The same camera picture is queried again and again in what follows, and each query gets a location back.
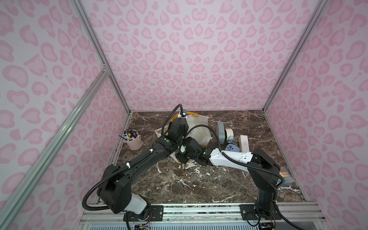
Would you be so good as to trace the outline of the light blue alarm clock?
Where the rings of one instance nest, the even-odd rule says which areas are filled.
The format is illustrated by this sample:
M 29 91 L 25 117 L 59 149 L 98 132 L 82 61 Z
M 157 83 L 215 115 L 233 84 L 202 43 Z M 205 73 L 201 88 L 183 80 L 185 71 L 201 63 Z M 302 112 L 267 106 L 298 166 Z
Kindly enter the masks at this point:
M 225 150 L 231 152 L 241 152 L 240 148 L 234 144 L 228 144 Z

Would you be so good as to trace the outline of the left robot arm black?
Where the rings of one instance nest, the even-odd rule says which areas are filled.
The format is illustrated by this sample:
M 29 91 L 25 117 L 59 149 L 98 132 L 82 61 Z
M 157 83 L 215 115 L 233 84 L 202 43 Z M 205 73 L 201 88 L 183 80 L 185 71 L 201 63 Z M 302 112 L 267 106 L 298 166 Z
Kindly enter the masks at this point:
M 167 133 L 157 138 L 150 148 L 124 166 L 108 166 L 97 195 L 105 203 L 98 210 L 111 210 L 118 214 L 130 212 L 139 219 L 150 215 L 150 203 L 140 195 L 132 193 L 131 186 L 136 180 L 159 161 L 178 150 L 189 126 L 185 118 L 176 118 L 168 126 Z

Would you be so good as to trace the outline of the white square alarm clock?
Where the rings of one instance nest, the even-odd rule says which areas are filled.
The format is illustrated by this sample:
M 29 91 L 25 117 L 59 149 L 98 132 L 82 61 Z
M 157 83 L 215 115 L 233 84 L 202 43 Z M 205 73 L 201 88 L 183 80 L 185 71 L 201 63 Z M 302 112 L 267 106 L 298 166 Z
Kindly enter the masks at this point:
M 240 135 L 239 147 L 241 152 L 250 152 L 248 136 Z

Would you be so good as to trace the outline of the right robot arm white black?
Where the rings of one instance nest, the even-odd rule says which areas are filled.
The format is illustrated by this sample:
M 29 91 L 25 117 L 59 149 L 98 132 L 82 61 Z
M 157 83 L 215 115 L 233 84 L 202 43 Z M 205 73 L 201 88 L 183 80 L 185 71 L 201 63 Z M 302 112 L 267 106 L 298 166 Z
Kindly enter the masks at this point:
M 194 138 L 186 138 L 175 154 L 180 163 L 193 160 L 202 166 L 226 166 L 246 171 L 250 174 L 258 195 L 251 211 L 259 219 L 272 216 L 276 202 L 277 189 L 285 183 L 280 166 L 263 150 L 253 152 L 225 151 L 220 147 L 204 148 Z

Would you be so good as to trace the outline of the white canvas tote bag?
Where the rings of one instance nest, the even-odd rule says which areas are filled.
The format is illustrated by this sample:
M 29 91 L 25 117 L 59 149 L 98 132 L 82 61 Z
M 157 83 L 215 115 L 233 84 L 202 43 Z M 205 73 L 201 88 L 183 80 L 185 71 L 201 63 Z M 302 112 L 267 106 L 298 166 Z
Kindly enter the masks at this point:
M 177 113 L 173 118 L 171 118 L 169 121 L 171 120 L 175 120 L 177 117 L 179 116 L 179 113 Z M 203 115 L 199 115 L 193 112 L 188 112 L 187 116 L 187 123 L 189 125 L 189 129 L 191 129 L 192 127 L 196 126 L 196 125 L 209 125 L 209 117 L 208 116 L 203 116 Z M 168 129 L 168 124 L 164 127 L 164 132 Z M 161 136 L 161 130 L 162 127 L 158 128 L 155 130 L 155 134 L 157 137 Z M 188 137 L 192 137 L 194 138 L 199 144 L 201 144 L 202 146 L 207 146 L 210 142 L 210 140 L 212 139 L 214 135 L 211 135 L 211 131 L 206 128 L 206 127 L 198 127 L 196 129 L 194 129 L 189 135 Z M 177 163 L 180 162 L 175 154 L 178 153 L 178 151 L 172 153 L 170 155 L 171 158 L 173 158 Z

